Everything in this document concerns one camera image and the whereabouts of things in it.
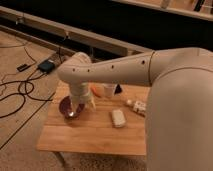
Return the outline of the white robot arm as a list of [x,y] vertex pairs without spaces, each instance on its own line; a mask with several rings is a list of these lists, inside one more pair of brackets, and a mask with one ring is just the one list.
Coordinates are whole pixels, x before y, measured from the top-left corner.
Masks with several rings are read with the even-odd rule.
[[90,82],[148,86],[147,171],[213,171],[213,52],[178,48],[97,63],[78,52],[58,75],[80,103]]

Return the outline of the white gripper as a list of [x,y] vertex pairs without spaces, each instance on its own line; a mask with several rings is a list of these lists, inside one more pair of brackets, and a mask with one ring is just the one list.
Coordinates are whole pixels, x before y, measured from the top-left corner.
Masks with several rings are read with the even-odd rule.
[[[95,101],[92,99],[92,94],[88,83],[71,84],[69,86],[69,89],[70,98],[74,103],[87,103],[88,108],[92,110],[96,109],[96,104]],[[75,110],[73,108],[72,101],[70,101],[69,116],[75,115]]]

